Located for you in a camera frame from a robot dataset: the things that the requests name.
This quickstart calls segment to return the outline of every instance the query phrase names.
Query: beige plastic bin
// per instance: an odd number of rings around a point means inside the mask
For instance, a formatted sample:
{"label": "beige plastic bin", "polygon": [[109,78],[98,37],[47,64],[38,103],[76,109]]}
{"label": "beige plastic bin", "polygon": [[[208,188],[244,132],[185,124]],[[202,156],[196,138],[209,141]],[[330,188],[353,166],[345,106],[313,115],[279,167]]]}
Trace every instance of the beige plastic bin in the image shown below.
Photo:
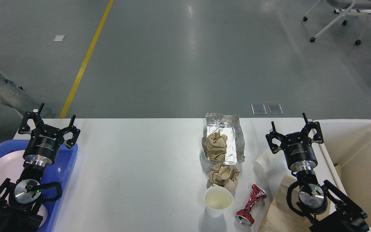
{"label": "beige plastic bin", "polygon": [[346,194],[367,213],[371,231],[371,120],[317,121],[324,137],[323,154],[340,164],[341,179],[331,168],[336,185],[340,189],[339,184],[343,185]]}

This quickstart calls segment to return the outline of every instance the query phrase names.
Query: paper cup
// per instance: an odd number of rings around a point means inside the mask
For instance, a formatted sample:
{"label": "paper cup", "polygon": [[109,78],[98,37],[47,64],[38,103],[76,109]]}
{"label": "paper cup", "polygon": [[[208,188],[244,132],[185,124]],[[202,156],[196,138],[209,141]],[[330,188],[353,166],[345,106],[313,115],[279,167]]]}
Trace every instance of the paper cup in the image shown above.
{"label": "paper cup", "polygon": [[219,217],[223,214],[224,210],[230,207],[233,202],[233,195],[227,189],[218,185],[211,186],[204,194],[206,212],[212,218]]}
{"label": "paper cup", "polygon": [[266,149],[254,162],[254,167],[260,173],[265,174],[285,162],[286,158],[282,152],[273,154],[270,149]]}

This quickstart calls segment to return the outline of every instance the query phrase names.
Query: metal disc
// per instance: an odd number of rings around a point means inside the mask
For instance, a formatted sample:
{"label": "metal disc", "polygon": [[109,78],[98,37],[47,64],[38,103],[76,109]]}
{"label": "metal disc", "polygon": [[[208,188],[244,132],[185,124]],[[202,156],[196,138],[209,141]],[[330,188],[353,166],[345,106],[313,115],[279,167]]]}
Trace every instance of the metal disc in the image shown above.
{"label": "metal disc", "polygon": [[309,184],[309,186],[312,188],[312,195],[301,191],[299,192],[299,200],[310,208],[321,207],[324,202],[323,190],[314,184]]}
{"label": "metal disc", "polygon": [[27,192],[27,186],[36,186],[39,183],[34,179],[25,179],[19,182],[14,190],[15,200],[21,204],[28,204],[35,201],[41,194],[40,190]]}

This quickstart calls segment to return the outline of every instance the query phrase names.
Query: person's leg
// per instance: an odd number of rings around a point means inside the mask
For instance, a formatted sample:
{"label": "person's leg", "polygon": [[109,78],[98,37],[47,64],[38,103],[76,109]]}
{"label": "person's leg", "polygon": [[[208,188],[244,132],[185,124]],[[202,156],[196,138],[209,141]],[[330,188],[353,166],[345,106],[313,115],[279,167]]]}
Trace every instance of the person's leg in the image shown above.
{"label": "person's leg", "polygon": [[[17,88],[14,82],[5,80],[0,75],[0,101],[2,104],[18,110],[22,115],[26,111],[32,111],[40,107],[40,102],[34,100],[25,91]],[[57,115],[48,107],[44,106],[42,118],[57,118]]]}

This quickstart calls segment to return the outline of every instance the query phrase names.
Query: foil container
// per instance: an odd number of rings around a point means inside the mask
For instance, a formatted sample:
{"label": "foil container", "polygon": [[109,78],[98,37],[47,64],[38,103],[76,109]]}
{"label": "foil container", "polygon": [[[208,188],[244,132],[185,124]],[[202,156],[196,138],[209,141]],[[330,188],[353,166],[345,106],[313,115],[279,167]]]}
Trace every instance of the foil container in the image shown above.
{"label": "foil container", "polygon": [[[245,143],[239,116],[207,113],[206,123],[207,133],[201,141],[206,159],[212,163],[221,163],[224,165],[235,165],[244,162]],[[220,135],[227,136],[225,159],[223,162],[210,159],[207,153],[207,139],[211,134],[216,132],[220,132]]]}

